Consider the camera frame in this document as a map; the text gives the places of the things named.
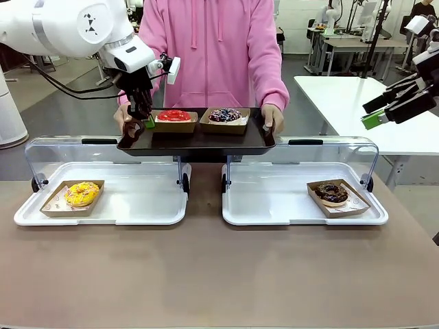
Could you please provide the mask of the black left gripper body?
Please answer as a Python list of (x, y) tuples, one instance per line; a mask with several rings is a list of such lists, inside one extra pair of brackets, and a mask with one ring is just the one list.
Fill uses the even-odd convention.
[(145, 66), (131, 73), (113, 69), (112, 80), (117, 88), (127, 93), (133, 93), (136, 90), (150, 92), (153, 89), (149, 73)]

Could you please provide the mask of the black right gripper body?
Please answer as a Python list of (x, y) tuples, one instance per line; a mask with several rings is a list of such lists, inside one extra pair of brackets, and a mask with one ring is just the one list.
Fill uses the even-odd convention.
[(416, 69), (419, 90), (438, 100), (438, 56), (416, 56)]

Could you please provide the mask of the person's right hand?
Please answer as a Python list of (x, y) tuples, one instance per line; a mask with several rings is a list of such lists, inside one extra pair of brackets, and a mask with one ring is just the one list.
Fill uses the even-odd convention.
[(124, 103), (122, 105), (120, 105), (116, 112), (114, 113), (114, 120), (116, 121), (118, 127), (119, 127), (119, 131), (121, 132), (121, 134), (123, 134), (123, 127), (126, 123), (129, 123), (132, 121), (132, 116), (128, 113), (128, 110), (131, 107), (131, 103)]

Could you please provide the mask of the person's left hand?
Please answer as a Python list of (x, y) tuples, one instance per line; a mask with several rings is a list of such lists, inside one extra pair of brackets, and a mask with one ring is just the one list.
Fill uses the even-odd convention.
[(261, 107), (261, 114), (264, 118), (264, 126), (276, 135), (283, 131), (284, 116), (282, 111), (274, 104), (264, 104)]

